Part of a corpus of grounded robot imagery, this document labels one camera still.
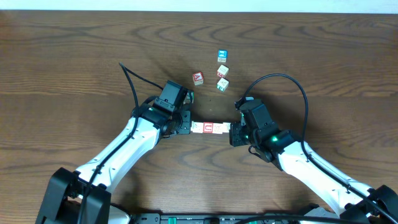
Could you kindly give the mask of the plain cream wooden block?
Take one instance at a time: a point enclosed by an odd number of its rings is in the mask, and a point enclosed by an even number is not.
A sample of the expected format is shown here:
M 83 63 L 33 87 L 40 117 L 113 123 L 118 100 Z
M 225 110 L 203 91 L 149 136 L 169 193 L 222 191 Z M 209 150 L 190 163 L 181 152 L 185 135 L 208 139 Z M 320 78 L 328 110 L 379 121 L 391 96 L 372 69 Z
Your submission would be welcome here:
M 228 133 L 230 130 L 231 123 L 223 123 L 223 132 Z

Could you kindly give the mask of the blue-edged number 3 block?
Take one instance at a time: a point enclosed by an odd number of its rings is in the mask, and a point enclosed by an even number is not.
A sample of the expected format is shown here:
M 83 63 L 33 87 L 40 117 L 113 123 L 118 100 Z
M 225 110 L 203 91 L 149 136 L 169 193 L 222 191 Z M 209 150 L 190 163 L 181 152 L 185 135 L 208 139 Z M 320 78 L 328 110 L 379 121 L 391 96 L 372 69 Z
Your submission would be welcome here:
M 223 123 L 213 123 L 213 134 L 223 134 L 224 133 L 224 124 Z

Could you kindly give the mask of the red U wooden block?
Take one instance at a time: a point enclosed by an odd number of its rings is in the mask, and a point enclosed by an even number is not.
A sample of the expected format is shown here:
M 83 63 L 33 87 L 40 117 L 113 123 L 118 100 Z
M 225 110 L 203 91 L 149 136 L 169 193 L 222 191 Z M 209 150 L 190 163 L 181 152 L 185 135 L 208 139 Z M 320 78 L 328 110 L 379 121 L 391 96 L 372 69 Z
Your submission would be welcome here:
M 212 133 L 214 123 L 204 122 L 203 123 L 203 133 Z

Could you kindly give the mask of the cream block with yellow side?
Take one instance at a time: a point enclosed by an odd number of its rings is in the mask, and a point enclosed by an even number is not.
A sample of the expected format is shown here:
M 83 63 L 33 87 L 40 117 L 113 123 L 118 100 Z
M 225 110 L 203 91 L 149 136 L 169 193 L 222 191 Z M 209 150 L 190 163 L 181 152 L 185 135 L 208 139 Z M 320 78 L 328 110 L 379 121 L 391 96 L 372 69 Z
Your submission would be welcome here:
M 195 130 L 195 122 L 194 121 L 191 122 L 190 130 L 191 130 L 191 132 L 194 132 L 194 130 Z

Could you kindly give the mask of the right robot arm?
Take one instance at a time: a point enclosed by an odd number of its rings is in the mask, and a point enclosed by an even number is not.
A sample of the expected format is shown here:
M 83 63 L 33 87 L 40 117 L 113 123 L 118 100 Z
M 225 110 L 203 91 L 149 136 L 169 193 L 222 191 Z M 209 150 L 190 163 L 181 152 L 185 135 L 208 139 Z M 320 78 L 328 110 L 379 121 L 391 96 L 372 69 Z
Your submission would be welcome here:
M 241 120 L 231 123 L 229 143 L 295 177 L 315 192 L 342 219 L 370 223 L 371 217 L 397 223 L 397 194 L 376 189 L 346 175 L 320 157 L 291 130 L 279 129 L 265 104 L 251 97 L 235 103 Z

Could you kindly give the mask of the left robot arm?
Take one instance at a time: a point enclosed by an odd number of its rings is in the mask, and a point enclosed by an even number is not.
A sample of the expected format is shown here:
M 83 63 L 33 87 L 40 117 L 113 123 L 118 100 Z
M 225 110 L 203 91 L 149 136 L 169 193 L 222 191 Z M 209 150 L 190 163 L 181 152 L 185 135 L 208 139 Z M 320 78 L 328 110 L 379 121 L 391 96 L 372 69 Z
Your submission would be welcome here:
M 111 204 L 123 177 L 161 139 L 190 133 L 193 91 L 168 81 L 159 96 L 132 110 L 121 133 L 75 171 L 59 168 L 50 178 L 36 224 L 131 223 L 132 216 Z

